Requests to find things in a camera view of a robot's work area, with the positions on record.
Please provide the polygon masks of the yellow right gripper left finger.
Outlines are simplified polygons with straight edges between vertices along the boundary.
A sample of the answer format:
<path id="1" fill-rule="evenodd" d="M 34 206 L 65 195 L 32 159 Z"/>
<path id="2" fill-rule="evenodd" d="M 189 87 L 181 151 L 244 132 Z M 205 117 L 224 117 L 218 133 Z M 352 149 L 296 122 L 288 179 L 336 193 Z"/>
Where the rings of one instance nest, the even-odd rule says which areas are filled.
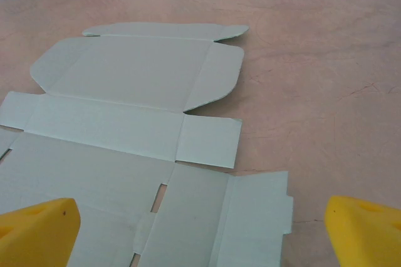
<path id="1" fill-rule="evenodd" d="M 1 266 L 66 266 L 80 224 L 72 198 L 1 214 Z"/>

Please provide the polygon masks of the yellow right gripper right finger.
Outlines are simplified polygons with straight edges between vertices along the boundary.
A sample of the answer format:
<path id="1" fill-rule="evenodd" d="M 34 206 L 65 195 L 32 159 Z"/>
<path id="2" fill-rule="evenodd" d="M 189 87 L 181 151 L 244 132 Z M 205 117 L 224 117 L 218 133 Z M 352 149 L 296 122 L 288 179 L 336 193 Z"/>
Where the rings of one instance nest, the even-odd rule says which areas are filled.
<path id="1" fill-rule="evenodd" d="M 400 266 L 400 210 L 333 196 L 325 227 L 340 266 Z"/>

